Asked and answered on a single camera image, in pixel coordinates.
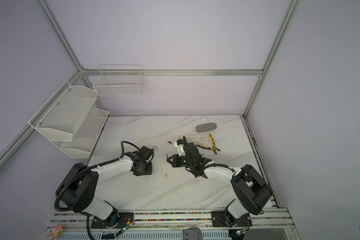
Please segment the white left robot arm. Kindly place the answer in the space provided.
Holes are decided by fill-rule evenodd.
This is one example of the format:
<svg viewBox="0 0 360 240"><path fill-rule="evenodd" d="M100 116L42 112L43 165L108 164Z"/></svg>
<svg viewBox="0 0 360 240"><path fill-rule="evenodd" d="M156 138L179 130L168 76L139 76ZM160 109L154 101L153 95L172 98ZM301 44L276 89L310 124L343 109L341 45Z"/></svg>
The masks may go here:
<svg viewBox="0 0 360 240"><path fill-rule="evenodd" d="M55 192L54 209L94 216L108 225L116 225L118 210L96 196L97 186L129 172L136 177L151 175L153 158L154 149L122 141L121 155L116 159L94 165L75 164Z"/></svg>

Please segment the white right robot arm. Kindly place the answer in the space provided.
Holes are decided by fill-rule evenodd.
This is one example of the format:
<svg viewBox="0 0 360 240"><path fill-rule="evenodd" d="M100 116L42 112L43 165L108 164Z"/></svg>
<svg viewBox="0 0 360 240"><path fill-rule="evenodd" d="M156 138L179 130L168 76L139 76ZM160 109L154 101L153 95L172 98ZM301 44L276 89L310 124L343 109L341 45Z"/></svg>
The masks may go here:
<svg viewBox="0 0 360 240"><path fill-rule="evenodd" d="M247 214L260 215L273 196L266 180L251 165L242 168L219 164L203 157L194 143L178 140L177 154L167 157L173 168L185 168L195 178L215 179L231 185L236 198L223 211L224 225L233 227Z"/></svg>

